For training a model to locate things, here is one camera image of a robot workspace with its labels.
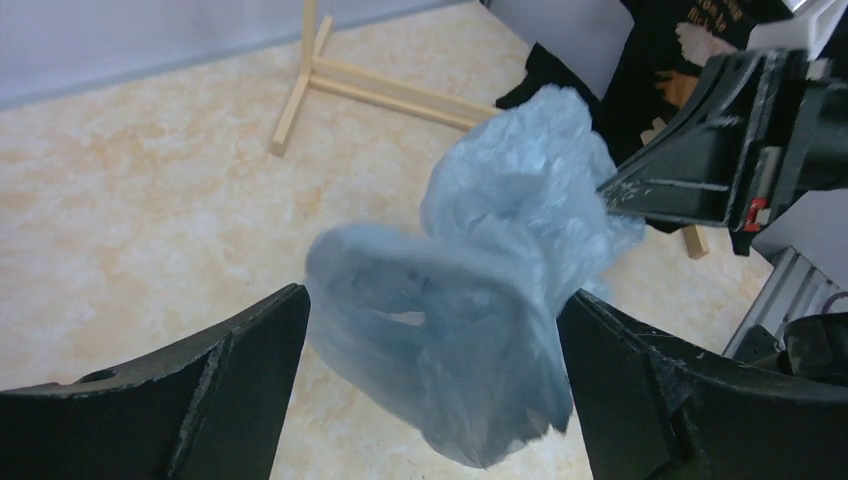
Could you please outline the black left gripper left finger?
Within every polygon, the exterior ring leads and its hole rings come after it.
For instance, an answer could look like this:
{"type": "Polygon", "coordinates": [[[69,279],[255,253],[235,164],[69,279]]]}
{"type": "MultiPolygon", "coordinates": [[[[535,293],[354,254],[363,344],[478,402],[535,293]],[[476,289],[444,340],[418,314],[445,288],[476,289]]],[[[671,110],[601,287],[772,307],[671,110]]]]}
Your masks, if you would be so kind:
{"type": "Polygon", "coordinates": [[[266,479],[310,299],[291,284],[235,316],[71,384],[1,394],[5,479],[266,479]]]}

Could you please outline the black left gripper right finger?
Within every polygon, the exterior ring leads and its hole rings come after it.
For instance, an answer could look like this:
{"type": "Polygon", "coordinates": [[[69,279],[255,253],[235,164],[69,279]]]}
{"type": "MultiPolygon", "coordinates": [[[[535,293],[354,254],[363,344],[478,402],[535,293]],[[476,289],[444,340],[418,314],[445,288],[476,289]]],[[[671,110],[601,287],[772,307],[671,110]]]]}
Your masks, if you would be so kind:
{"type": "Polygon", "coordinates": [[[558,318],[597,479],[843,479],[847,317],[791,322],[773,369],[707,351],[581,291],[558,318]]]}

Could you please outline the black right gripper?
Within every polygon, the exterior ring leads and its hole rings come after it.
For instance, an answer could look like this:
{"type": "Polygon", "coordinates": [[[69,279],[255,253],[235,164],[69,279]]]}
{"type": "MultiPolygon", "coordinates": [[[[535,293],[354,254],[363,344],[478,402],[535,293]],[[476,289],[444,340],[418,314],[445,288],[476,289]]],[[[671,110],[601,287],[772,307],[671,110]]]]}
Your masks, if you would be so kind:
{"type": "Polygon", "coordinates": [[[680,112],[599,187],[615,215],[727,227],[733,252],[809,191],[847,187],[847,62],[711,58],[680,112]]]}

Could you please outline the blue plastic trash bag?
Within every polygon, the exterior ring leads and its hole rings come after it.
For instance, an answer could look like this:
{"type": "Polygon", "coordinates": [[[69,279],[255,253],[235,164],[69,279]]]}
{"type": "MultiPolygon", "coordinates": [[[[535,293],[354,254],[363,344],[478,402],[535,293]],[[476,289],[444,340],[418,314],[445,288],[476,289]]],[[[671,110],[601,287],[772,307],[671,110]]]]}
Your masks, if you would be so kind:
{"type": "Polygon", "coordinates": [[[556,319],[644,238],[598,188],[616,173],[589,109],[548,85],[472,129],[434,167],[421,232],[321,233],[305,262],[307,338],[323,362],[471,468],[565,431],[556,319]]]}

